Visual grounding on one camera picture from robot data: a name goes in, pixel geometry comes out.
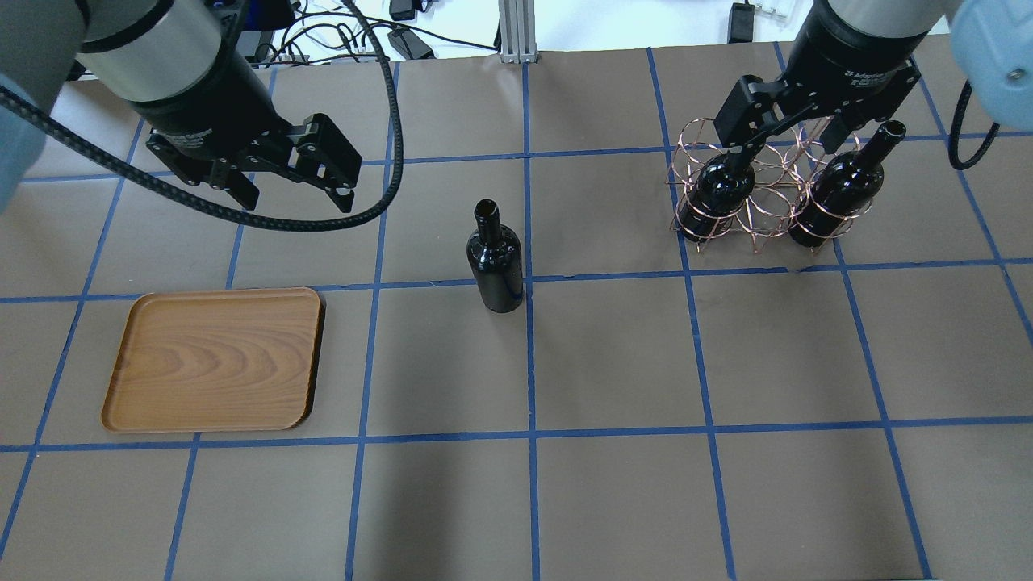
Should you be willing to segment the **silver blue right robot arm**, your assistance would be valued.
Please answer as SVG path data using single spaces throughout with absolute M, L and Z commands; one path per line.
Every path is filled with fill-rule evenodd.
M 1031 129 L 1029 1 L 815 1 L 772 82 L 741 77 L 713 119 L 723 148 L 751 151 L 797 123 L 829 119 L 827 152 L 893 118 L 920 78 L 915 49 L 940 19 L 956 66 L 993 121 Z

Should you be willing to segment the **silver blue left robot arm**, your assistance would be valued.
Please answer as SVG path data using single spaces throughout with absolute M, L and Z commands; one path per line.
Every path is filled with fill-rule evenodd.
M 327 115 L 292 125 L 237 51 L 247 2 L 4 1 L 2 87 L 41 111 L 82 64 L 151 126 L 147 148 L 183 183 L 251 211 L 251 172 L 320 188 L 352 209 L 362 156 Z

